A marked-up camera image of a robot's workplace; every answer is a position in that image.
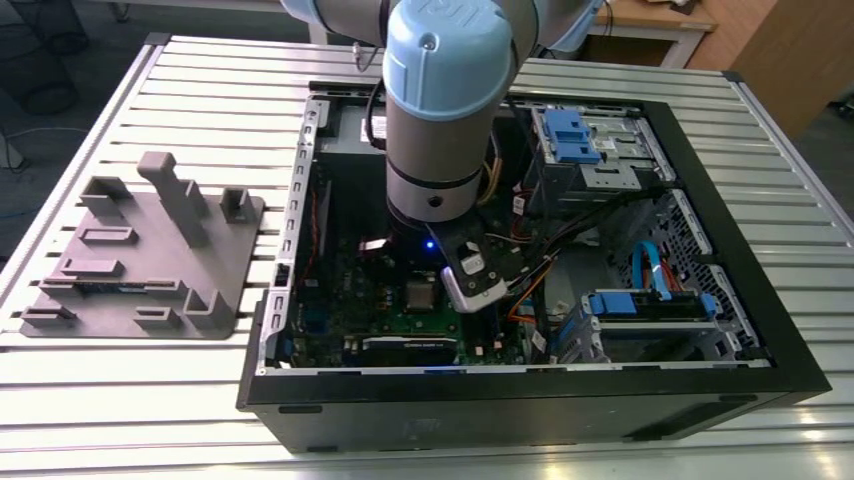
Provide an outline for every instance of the floor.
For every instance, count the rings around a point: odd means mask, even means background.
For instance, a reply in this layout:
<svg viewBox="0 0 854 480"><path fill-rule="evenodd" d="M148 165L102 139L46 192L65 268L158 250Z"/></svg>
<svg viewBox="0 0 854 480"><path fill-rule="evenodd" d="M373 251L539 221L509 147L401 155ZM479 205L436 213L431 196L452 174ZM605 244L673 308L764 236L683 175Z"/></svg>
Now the floor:
<svg viewBox="0 0 854 480"><path fill-rule="evenodd" d="M24 114L0 94L0 124L6 132L40 127L88 129L121 76L133 60L148 32L304 41L306 28L286 15L153 7L134 5L130 21L113 21L106 5L78 2L77 12L92 44L80 54L65 58L65 65L80 91L80 102L66 112L50 117ZM0 4L0 24L14 21ZM82 133L41 131L16 138L14 148L32 160L20 175L0 169L0 265L14 246L73 156ZM795 142L839 203L854 216L854 121L844 121L824 111L808 131Z"/></svg>

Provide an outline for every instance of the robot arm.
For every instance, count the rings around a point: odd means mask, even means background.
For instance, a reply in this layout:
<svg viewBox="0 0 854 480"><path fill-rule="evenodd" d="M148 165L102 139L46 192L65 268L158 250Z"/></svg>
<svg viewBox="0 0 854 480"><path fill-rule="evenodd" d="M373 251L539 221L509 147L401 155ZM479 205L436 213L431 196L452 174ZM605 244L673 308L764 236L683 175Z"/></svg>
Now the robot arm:
<svg viewBox="0 0 854 480"><path fill-rule="evenodd" d="M385 46L385 189L392 214L425 226L453 307L507 287L469 220L492 120L535 46L580 45L604 0L281 0L296 18Z"/></svg>

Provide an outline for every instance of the aluminum table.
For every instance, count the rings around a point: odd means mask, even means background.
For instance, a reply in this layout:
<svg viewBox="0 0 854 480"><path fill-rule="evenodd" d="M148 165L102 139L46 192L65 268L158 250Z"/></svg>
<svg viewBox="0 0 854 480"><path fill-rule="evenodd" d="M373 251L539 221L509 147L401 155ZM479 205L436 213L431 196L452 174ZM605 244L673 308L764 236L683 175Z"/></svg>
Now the aluminum table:
<svg viewBox="0 0 854 480"><path fill-rule="evenodd" d="M252 307L273 267L310 80L373 82L348 47L153 35L0 276L0 475L209 478L854 477L854 229L749 90L715 72L532 60L515 91L669 103L832 392L680 441L290 455L234 410ZM92 175L146 190L170 151L202 193L266 202L240 320L224 341L26 338L20 311L84 214Z"/></svg>

